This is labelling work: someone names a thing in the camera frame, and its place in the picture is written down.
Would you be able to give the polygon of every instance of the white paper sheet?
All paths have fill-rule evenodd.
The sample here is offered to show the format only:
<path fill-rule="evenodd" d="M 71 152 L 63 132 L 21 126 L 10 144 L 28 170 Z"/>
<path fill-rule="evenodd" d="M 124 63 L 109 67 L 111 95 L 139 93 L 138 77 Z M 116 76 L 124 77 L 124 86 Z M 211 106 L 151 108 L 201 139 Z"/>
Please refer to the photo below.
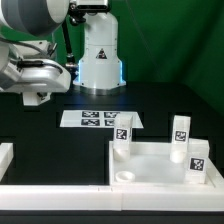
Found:
<path fill-rule="evenodd" d="M 143 128 L 137 112 L 65 110 L 60 127 L 114 128 L 114 119 L 118 113 L 133 116 L 132 128 Z"/>

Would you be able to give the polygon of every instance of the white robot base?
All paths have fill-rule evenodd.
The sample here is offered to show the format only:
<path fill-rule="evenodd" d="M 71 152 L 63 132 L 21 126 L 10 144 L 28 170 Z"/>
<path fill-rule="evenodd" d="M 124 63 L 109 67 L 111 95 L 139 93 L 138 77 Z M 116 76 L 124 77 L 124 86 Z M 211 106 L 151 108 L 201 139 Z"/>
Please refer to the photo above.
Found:
<path fill-rule="evenodd" d="M 85 52 L 79 61 L 75 90 L 107 95 L 126 85 L 122 79 L 122 62 L 117 57 L 118 22 L 110 13 L 87 15 Z"/>

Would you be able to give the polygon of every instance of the black cable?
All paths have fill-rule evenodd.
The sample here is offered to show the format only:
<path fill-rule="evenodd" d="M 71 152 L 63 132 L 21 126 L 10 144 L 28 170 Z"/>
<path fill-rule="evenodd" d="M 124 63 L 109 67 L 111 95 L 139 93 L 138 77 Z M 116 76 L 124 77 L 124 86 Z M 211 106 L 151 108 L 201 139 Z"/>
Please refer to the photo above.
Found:
<path fill-rule="evenodd" d="M 3 43 L 7 43 L 7 44 L 14 44 L 14 45 L 19 45 L 19 46 L 23 46 L 23 47 L 32 48 L 32 49 L 38 51 L 39 53 L 41 53 L 43 56 L 45 56 L 45 57 L 48 58 L 47 53 L 45 53 L 45 52 L 44 52 L 43 50 L 41 50 L 40 48 L 38 48 L 38 47 L 36 47 L 36 46 L 33 46 L 33 45 L 31 45 L 31 44 L 22 43 L 22 42 L 14 41 L 14 40 L 8 40 L 8 39 L 2 38 L 2 37 L 0 37 L 0 41 L 3 42 Z"/>
<path fill-rule="evenodd" d="M 20 68 L 20 69 L 22 69 L 22 68 L 32 68 L 32 67 L 40 68 L 40 67 L 44 67 L 44 66 L 50 66 L 50 67 L 56 68 L 56 69 L 58 69 L 60 74 L 63 73 L 63 69 L 60 66 L 55 65 L 53 63 L 46 63 L 46 62 L 43 62 L 43 61 L 40 61 L 40 60 L 18 61 L 18 63 L 17 63 L 17 67 Z"/>
<path fill-rule="evenodd" d="M 68 26 L 67 26 L 66 20 L 64 20 L 64 22 L 62 23 L 62 30 L 63 30 L 63 36 L 64 36 L 65 47 L 66 47 L 66 52 L 67 52 L 67 62 L 75 63 L 75 56 L 72 53 L 72 46 L 71 46 L 71 41 L 70 41 L 70 37 L 69 37 Z"/>

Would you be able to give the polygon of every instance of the green background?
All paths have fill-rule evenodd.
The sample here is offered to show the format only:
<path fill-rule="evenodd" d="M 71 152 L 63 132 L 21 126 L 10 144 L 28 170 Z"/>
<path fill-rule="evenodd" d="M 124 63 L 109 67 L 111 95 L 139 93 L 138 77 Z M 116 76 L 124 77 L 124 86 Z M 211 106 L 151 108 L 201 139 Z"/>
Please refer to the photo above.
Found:
<path fill-rule="evenodd" d="M 119 21 L 125 80 L 186 84 L 224 115 L 223 0 L 112 0 L 111 5 Z M 35 39 L 7 28 L 2 32 L 13 40 Z M 78 60 L 83 25 L 69 25 L 69 32 Z M 57 60 L 64 64 L 61 28 L 47 39 L 59 44 Z"/>

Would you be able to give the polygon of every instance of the black table surface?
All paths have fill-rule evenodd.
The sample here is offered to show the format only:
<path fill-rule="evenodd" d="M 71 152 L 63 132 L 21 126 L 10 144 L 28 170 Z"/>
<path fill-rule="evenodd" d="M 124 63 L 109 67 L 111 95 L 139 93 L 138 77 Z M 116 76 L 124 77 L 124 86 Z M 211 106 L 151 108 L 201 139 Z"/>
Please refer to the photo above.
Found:
<path fill-rule="evenodd" d="M 170 142 L 174 115 L 191 116 L 190 137 L 209 141 L 209 157 L 223 174 L 223 116 L 185 85 L 128 83 L 117 95 L 70 90 L 53 94 L 51 101 L 38 107 L 23 106 L 21 95 L 0 94 L 0 143 L 14 143 L 14 159 L 2 185 L 109 184 L 113 129 L 60 128 L 64 110 L 136 111 L 144 129 L 134 129 L 133 141 L 141 142 Z M 224 213 L 0 211 L 0 223 L 19 219 L 21 223 L 223 223 Z"/>

